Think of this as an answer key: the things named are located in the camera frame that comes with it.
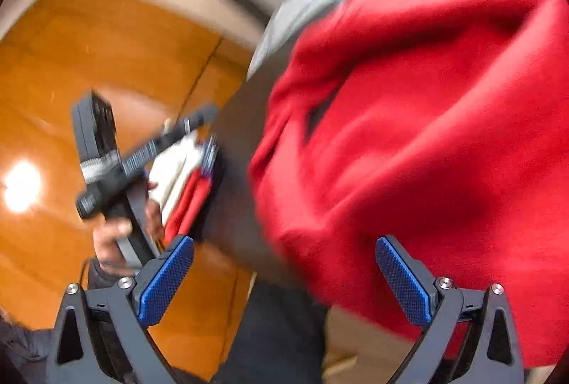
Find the red cloth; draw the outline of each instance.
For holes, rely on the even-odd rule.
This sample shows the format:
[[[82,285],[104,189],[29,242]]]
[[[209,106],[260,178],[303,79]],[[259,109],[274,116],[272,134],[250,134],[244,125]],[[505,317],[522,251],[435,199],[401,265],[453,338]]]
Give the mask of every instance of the red cloth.
[[[166,222],[164,241],[170,244],[177,235],[188,235],[193,222],[204,206],[212,188],[210,178],[201,175],[201,169],[196,169],[188,177],[180,199]]]
[[[349,0],[314,23],[250,164],[272,247],[321,299],[414,337],[374,260],[393,234],[435,276],[502,283],[525,366],[553,363],[569,340],[568,31],[565,0]]]

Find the red fabric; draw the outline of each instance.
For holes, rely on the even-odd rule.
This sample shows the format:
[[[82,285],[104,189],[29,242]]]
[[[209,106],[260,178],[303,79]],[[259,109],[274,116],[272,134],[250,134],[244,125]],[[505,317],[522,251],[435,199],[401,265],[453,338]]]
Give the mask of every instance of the red fabric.
[[[393,234],[435,276],[502,283],[525,366],[553,363],[569,340],[568,30],[565,0],[349,0],[314,23],[250,164],[270,244],[321,299],[414,337],[374,260]]]
[[[164,241],[170,244],[172,239],[177,235],[188,235],[201,208],[206,202],[209,192],[212,188],[212,181],[201,175],[201,169],[193,171],[184,189],[176,207],[170,214],[164,229]]]
[[[200,177],[197,180],[196,187],[193,191],[192,199],[190,200],[188,207],[186,209],[186,215],[184,215],[181,221],[180,229],[178,234],[189,235],[192,229],[193,222],[196,220],[197,215],[200,213],[204,203],[209,196],[209,192],[212,189],[212,181],[210,178]]]
[[[196,169],[190,174],[186,184],[184,185],[184,189],[181,192],[180,198],[178,199],[176,207],[166,222],[166,228],[164,229],[164,240],[166,241],[166,244],[170,244],[172,239],[176,237],[180,230],[186,211],[192,201],[193,191],[196,188],[200,174],[200,169]]]

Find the black pants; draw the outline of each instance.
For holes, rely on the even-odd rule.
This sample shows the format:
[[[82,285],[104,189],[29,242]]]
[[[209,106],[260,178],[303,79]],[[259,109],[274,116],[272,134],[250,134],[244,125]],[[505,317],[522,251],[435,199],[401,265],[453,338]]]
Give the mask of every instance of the black pants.
[[[283,289],[257,279],[229,356],[211,383],[321,384],[327,313],[327,307],[301,289]],[[33,339],[37,337],[46,344],[35,344],[34,347],[47,347],[49,335],[45,331],[41,336],[36,333],[40,332],[31,332]],[[38,372],[37,361],[16,367],[28,384],[45,383],[45,366],[43,372]],[[184,371],[175,372],[180,383],[204,382]],[[0,376],[0,382],[4,382],[3,378],[6,376]]]

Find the orange floor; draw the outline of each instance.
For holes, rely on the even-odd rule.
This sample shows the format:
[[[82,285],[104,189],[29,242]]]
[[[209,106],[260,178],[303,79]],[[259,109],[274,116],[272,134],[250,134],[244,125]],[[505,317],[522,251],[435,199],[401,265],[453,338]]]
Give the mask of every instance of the orange floor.
[[[83,182],[72,103],[90,88],[109,99],[119,146],[127,149],[167,117],[209,100],[223,105],[244,80],[250,56],[218,33],[137,0],[39,0],[22,16],[0,42],[4,309],[29,326],[52,326],[66,285],[93,255],[91,224],[74,206]],[[14,170],[27,171],[30,188],[39,173],[38,196],[25,210],[14,203],[22,193]],[[204,378],[214,373],[249,278],[214,248],[197,250],[165,318],[151,330],[170,364]]]

